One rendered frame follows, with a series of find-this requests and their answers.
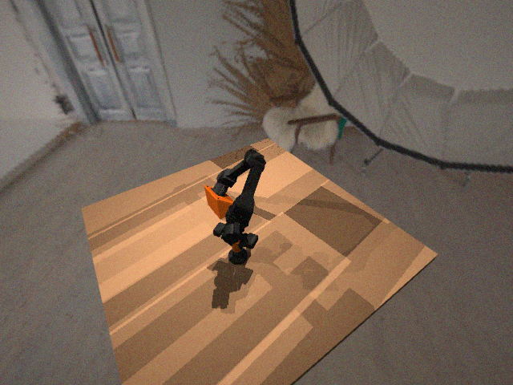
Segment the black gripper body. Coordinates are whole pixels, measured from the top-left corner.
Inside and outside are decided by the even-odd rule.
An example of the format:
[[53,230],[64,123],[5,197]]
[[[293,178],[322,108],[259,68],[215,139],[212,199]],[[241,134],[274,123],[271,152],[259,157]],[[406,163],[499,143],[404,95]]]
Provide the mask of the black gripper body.
[[[220,237],[222,235],[222,237],[224,237],[224,226],[224,223],[219,222],[213,230],[213,235],[217,237]],[[253,249],[258,241],[258,235],[253,233],[242,233],[242,229],[240,227],[239,240],[241,243],[244,243],[244,246],[246,248]]]

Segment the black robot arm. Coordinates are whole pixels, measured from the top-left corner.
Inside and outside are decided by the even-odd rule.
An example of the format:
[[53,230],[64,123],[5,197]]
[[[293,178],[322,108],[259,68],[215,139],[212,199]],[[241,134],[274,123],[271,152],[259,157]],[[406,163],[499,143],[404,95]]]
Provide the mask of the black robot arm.
[[242,232],[248,226],[255,205],[254,193],[256,191],[261,173],[265,169],[265,157],[253,149],[249,149],[244,159],[232,169],[226,168],[218,174],[217,182],[211,190],[218,196],[225,197],[228,187],[232,187],[237,177],[250,169],[242,193],[228,207],[225,214],[224,241],[235,244],[239,241],[240,227]]

